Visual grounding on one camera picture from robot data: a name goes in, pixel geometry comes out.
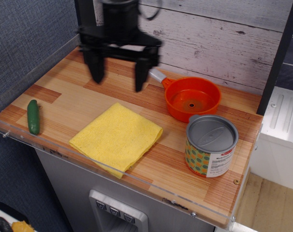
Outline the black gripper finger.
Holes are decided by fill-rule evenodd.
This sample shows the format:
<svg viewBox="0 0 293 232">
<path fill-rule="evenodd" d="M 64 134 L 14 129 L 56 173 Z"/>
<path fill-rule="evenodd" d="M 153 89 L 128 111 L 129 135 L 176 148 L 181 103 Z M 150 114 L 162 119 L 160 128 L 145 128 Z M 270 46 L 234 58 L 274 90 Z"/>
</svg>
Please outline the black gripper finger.
<svg viewBox="0 0 293 232">
<path fill-rule="evenodd" d="M 150 62 L 146 58 L 140 58 L 135 64 L 135 91 L 140 92 L 143 84 L 147 81 Z"/>
<path fill-rule="evenodd" d="M 104 54 L 101 50 L 84 49 L 84 61 L 93 80 L 100 84 L 104 78 Z"/>
</svg>

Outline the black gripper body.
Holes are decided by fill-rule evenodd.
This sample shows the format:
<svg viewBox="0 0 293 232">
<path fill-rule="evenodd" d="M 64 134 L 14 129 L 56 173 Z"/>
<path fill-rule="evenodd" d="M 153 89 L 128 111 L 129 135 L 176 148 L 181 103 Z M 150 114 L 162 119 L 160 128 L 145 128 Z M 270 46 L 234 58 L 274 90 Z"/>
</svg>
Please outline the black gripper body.
<svg viewBox="0 0 293 232">
<path fill-rule="evenodd" d="M 138 0 L 102 0 L 103 25 L 80 26 L 81 48 L 101 50 L 104 58 L 137 62 L 146 58 L 150 66 L 157 66 L 161 40 L 138 28 L 140 14 Z"/>
</svg>

